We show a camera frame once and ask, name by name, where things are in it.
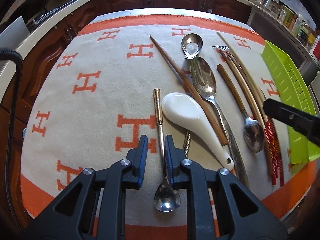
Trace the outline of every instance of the silver bolt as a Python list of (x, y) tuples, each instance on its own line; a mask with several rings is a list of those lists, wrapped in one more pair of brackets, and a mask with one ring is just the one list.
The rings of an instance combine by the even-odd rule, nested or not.
[(191, 165), (191, 163), (192, 163), (192, 160), (190, 160), (190, 159), (184, 159), (184, 160), (182, 160), (182, 164), (183, 164), (183, 165), (189, 166), (189, 165)]
[(219, 170), (219, 172), (220, 172), (221, 175), (224, 175), (224, 176), (226, 176), (226, 175), (229, 174), (229, 170), (226, 169), (226, 168), (221, 168), (221, 169)]
[(83, 173), (84, 173), (85, 175), (90, 175), (90, 174), (93, 173), (93, 169), (91, 169), (91, 168), (85, 168), (85, 169), (83, 170)]
[(127, 159), (123, 159), (123, 160), (120, 161), (120, 164), (123, 165), (123, 166), (127, 166), (127, 165), (130, 164), (130, 161), (127, 160)]

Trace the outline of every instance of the white spoon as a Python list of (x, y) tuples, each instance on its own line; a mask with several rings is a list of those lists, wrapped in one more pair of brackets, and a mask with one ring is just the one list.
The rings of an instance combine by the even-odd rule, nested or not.
[(224, 168), (233, 169), (233, 160), (220, 144), (201, 106), (192, 97), (170, 93), (162, 99), (162, 112), (171, 122), (198, 135)]

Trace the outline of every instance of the green basket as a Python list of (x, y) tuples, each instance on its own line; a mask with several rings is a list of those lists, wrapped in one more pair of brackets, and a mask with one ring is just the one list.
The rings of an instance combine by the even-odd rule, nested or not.
[[(262, 58), (267, 64), (280, 93), (281, 101), (309, 114), (315, 115), (308, 88), (293, 61), (284, 51), (266, 41)], [(290, 163), (311, 162), (320, 157), (320, 148), (302, 134), (288, 126)]]

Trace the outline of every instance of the table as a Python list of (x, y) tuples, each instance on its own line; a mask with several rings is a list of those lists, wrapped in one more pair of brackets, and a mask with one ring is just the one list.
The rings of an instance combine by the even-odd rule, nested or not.
[[(265, 156), (248, 150), (242, 137), (241, 113), (216, 70), (222, 63), (251, 114), (236, 79), (211, 47), (224, 45), (217, 31), (235, 46), (265, 96), (279, 100), (266, 65), (256, 66), (253, 60), (261, 54), (264, 40), (243, 23), (202, 12), (152, 8), (106, 14), (87, 25), (52, 68), (30, 115), (21, 158), (21, 191), (28, 212), (37, 216), (83, 168), (109, 167), (137, 146), (141, 134), (146, 134), (149, 151), (144, 184), (139, 191), (127, 192), (127, 238), (185, 239), (185, 191), (180, 192), (181, 206), (174, 212), (161, 213), (153, 206), (162, 173), (152, 94), (157, 87), (161, 98), (185, 90), (149, 35), (189, 74), (180, 44), (184, 35), (194, 32), (204, 40), (200, 56), (214, 72), (216, 100), (242, 153), (250, 189), (276, 217), (284, 218), (311, 185), (315, 164), (289, 165), (287, 129), (275, 122), (285, 185), (271, 185)], [(164, 119), (164, 133), (172, 134), (176, 147), (182, 147), (183, 128)], [(189, 158), (204, 168), (221, 167), (195, 135)]]

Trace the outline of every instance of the silver spoon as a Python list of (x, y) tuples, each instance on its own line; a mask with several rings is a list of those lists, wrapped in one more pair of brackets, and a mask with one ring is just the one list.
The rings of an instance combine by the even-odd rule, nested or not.
[(215, 100), (217, 84), (210, 66), (203, 58), (196, 56), (191, 60), (190, 72), (194, 87), (203, 99), (212, 104), (212, 109), (214, 110), (218, 120), (220, 120), (220, 125), (229, 142), (228, 147), (231, 157), (235, 163), (235, 172), (238, 179), (246, 185), (247, 188), (249, 188), (248, 176), (236, 140), (227, 119)]
[(248, 116), (247, 111), (245, 110), (244, 104), (236, 90), (235, 86), (233, 85), (230, 77), (228, 76), (227, 72), (224, 70), (222, 65), (217, 66), (217, 70), (219, 71), (220, 75), (223, 77), (224, 81), (228, 85), (233, 97), (235, 98), (241, 114), (244, 118), (244, 129), (243, 129), (243, 136), (244, 140), (247, 143), (247, 146), (250, 150), (254, 153), (260, 152), (263, 149), (265, 140), (264, 140), (264, 133), (260, 123), (257, 120), (253, 120)]
[(189, 33), (182, 38), (181, 47), (185, 54), (184, 58), (193, 59), (201, 51), (203, 46), (202, 38), (195, 33)]
[(163, 172), (163, 181), (159, 185), (153, 204), (155, 208), (162, 212), (170, 212), (177, 209), (180, 206), (180, 195), (177, 190), (173, 189), (168, 183), (166, 176), (165, 160), (164, 160), (164, 134), (162, 127), (162, 109), (160, 101), (160, 89), (153, 90), (153, 97), (155, 101), (156, 108), (156, 118), (158, 124), (158, 134), (159, 134), (159, 146), (160, 146), (160, 157), (161, 157), (161, 166)]

